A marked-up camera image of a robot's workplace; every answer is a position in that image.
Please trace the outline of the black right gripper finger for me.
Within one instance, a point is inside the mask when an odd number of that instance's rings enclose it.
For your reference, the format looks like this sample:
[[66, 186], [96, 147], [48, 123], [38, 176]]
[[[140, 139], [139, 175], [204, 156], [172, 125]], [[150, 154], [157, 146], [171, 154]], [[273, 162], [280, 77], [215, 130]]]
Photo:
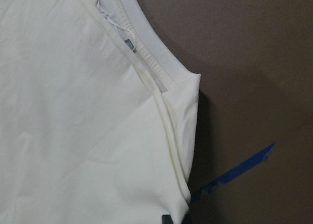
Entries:
[[173, 220], [170, 214], [164, 214], [161, 217], [162, 224], [173, 224]]

